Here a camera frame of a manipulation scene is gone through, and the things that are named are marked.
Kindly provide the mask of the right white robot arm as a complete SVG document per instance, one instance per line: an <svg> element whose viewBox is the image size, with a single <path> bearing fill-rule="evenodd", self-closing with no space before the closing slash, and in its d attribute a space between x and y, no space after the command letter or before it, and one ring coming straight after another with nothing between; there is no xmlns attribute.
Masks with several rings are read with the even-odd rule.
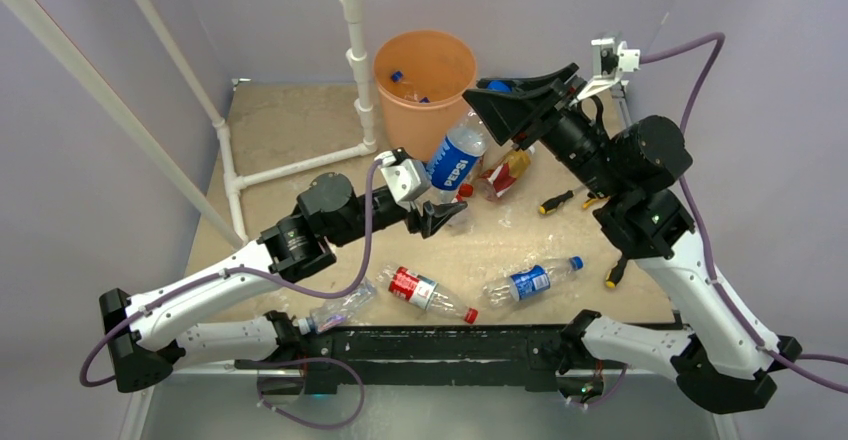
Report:
<svg viewBox="0 0 848 440"><path fill-rule="evenodd" d="M582 107L576 65L504 85L497 91L482 79L463 97L496 143L545 146L602 200L593 215L603 235L654 279L689 326L663 333L584 310L562 331L562 369L619 362L672 380L714 414L764 408L777 389L777 356L796 360L802 348L763 326L704 257L695 221L672 192L692 164L677 124L653 115L608 133L602 114Z"/></svg>

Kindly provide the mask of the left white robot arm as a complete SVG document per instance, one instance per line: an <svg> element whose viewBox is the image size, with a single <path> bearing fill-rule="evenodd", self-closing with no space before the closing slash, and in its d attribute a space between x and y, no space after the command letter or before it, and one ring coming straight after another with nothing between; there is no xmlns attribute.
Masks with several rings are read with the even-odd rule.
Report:
<svg viewBox="0 0 848 440"><path fill-rule="evenodd" d="M207 317L278 288L322 299L345 297L366 277L375 232L403 222L409 233L429 238L467 207L463 201L402 206L389 187L373 186L377 168L370 167L362 195L342 174L316 177L290 215L198 274L144 294L129 295L121 289L102 294L104 336L84 361L81 384L97 386L88 376L89 368L107 349L113 374L104 383L114 383L121 393L155 385L190 355L188 341L179 340L179 335ZM333 247L359 239L365 242L360 269L346 288L322 292L302 285L302 280L336 263Z"/></svg>

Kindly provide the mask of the large Pepsi bottle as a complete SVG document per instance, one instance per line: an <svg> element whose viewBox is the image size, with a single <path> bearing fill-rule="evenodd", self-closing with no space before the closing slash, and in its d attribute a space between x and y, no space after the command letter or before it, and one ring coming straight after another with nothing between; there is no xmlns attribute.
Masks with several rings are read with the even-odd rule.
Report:
<svg viewBox="0 0 848 440"><path fill-rule="evenodd" d="M489 150L497 143L472 107L447 131L426 165L434 204L455 200L460 186L477 175Z"/></svg>

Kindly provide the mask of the blue label water bottle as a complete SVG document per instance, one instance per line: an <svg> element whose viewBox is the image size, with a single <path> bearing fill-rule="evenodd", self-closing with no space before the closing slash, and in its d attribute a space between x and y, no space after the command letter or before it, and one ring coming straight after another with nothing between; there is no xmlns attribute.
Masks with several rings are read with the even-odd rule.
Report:
<svg viewBox="0 0 848 440"><path fill-rule="evenodd" d="M429 97L423 94L416 84L402 71L394 71L389 79L391 81L391 92L396 97L415 103L426 104L430 102Z"/></svg>

